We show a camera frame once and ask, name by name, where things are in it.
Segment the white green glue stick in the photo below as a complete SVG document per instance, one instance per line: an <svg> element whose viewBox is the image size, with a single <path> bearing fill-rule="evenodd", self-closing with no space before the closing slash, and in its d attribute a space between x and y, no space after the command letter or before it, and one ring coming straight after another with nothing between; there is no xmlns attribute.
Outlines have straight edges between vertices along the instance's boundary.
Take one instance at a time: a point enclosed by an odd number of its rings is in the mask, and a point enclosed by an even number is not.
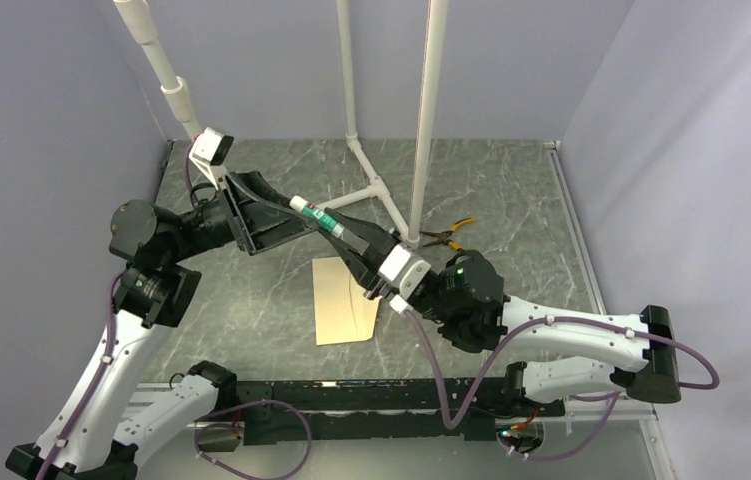
<svg viewBox="0 0 751 480"><path fill-rule="evenodd" d="M327 213L316 204L296 195L290 199L289 206L294 211L303 214L309 219L314 220L316 224L325 232L330 233L336 238L342 237L345 231L343 225L331 214Z"/></svg>

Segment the tan paper envelope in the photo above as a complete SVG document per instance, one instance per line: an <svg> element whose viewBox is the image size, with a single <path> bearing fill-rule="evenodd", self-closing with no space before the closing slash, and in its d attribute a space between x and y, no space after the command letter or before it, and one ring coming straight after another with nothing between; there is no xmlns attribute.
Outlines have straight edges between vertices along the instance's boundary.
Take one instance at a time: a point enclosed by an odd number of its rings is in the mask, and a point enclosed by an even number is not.
<svg viewBox="0 0 751 480"><path fill-rule="evenodd" d="M312 261L317 346L368 341L379 300L368 300L339 257Z"/></svg>

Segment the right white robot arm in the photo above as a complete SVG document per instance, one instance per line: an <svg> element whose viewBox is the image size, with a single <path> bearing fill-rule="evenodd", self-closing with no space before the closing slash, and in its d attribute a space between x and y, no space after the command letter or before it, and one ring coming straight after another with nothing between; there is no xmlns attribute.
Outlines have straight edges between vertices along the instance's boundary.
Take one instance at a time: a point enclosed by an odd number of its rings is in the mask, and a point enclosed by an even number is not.
<svg viewBox="0 0 751 480"><path fill-rule="evenodd" d="M493 264L476 250L462 251L436 270L398 234L328 210L344 235L366 245L357 252L332 233L334 246L367 296L381 296L399 314L436 324L438 333L467 353L508 348L559 354L528 362L502 388L508 411L525 415L539 403L569 395L616 391L654 404L681 399L669 312L648 305L638 314L599 315L540 305L510 296Z"/></svg>

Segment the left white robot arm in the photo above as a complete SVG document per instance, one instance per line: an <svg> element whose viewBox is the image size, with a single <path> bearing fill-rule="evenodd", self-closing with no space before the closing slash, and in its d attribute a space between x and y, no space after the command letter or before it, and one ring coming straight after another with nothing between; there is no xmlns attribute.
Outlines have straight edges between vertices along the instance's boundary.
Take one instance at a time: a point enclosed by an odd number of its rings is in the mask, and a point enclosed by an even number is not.
<svg viewBox="0 0 751 480"><path fill-rule="evenodd" d="M201 275L183 261L231 243L255 255L316 225L254 171L221 176L212 197L183 213L128 201L110 227L110 252L125 268L108 291L104 332L52 424L9 453L6 468L22 478L133 479L188 423L230 417L239 402L236 375L209 361L141 413L125 413L194 298Z"/></svg>

